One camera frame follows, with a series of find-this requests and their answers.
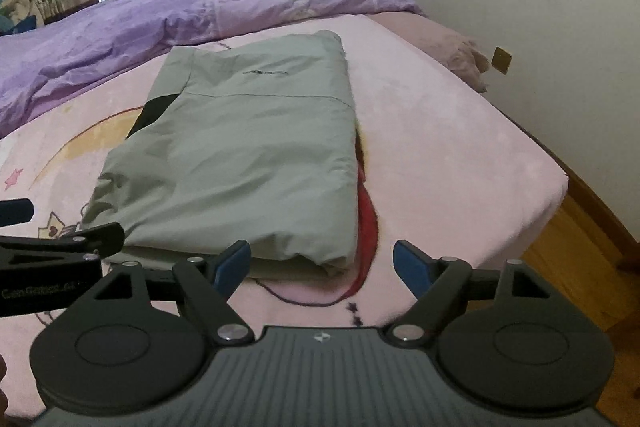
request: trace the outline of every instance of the metal screw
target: metal screw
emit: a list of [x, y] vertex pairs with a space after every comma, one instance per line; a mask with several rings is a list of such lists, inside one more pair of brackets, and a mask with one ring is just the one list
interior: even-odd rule
[[218, 336], [226, 341], [241, 341], [249, 334], [249, 328], [242, 324], [225, 324], [218, 328]]
[[415, 324], [402, 324], [394, 328], [393, 334], [401, 341], [416, 341], [422, 338], [424, 330]]

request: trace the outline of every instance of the logo on device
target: logo on device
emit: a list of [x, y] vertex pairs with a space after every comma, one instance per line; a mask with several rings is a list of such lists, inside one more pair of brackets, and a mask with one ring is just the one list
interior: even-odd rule
[[325, 342], [329, 342], [331, 340], [331, 335], [329, 335], [329, 333], [324, 333], [324, 331], [320, 331], [320, 333], [316, 333], [314, 335], [314, 340], [318, 341], [321, 344], [324, 344]]

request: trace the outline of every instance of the white wall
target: white wall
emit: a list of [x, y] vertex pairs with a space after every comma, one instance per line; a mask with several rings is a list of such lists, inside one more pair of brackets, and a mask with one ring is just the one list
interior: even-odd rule
[[487, 98], [554, 151], [640, 240], [640, 0], [417, 0], [491, 56]]

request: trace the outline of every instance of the pillow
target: pillow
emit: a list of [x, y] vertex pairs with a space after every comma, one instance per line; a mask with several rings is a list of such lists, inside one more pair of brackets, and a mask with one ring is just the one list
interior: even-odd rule
[[480, 74], [489, 70], [489, 60], [471, 39], [415, 13], [382, 12], [368, 17], [424, 51], [472, 89], [486, 92]]

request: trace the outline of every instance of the wooden baseboard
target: wooden baseboard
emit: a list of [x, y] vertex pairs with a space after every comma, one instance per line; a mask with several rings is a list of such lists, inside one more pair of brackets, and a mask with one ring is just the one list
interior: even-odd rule
[[508, 115], [504, 114], [514, 125], [516, 125], [524, 134], [529, 136], [540, 148], [542, 148], [569, 176], [569, 195], [574, 201], [594, 220], [602, 231], [609, 237], [611, 242], [620, 250], [623, 255], [622, 261], [618, 267], [623, 270], [640, 271], [640, 243], [635, 240], [625, 225], [611, 212], [610, 208], [602, 201], [598, 195], [591, 190], [580, 176], [570, 169], [553, 151], [549, 150], [544, 144], [540, 143], [526, 129], [513, 121]]

